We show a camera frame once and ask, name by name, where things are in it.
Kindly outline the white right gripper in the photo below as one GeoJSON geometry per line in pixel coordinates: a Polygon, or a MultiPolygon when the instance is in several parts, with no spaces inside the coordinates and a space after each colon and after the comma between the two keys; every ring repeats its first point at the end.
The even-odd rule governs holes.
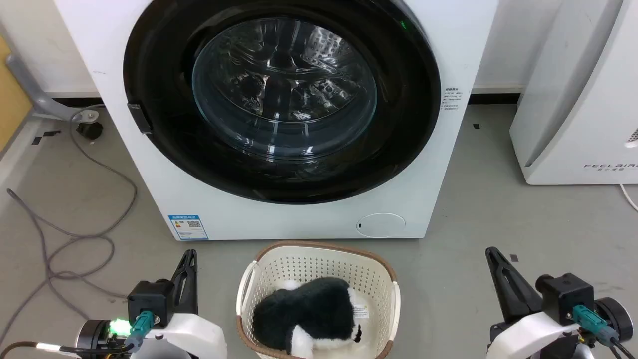
{"type": "Polygon", "coordinates": [[[561,325],[541,312],[541,296],[500,250],[496,247],[486,248],[485,256],[503,322],[515,323],[496,336],[487,350],[488,359],[526,359],[564,333],[569,334],[579,328],[573,322],[561,325]]]}

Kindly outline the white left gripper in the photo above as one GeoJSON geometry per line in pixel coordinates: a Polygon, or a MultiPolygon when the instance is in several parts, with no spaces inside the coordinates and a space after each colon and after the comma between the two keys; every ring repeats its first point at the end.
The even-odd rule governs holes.
{"type": "Polygon", "coordinates": [[[132,359],[227,359],[223,330],[197,315],[197,252],[186,250],[175,269],[172,305],[174,314],[163,329],[152,329],[132,359]]]}

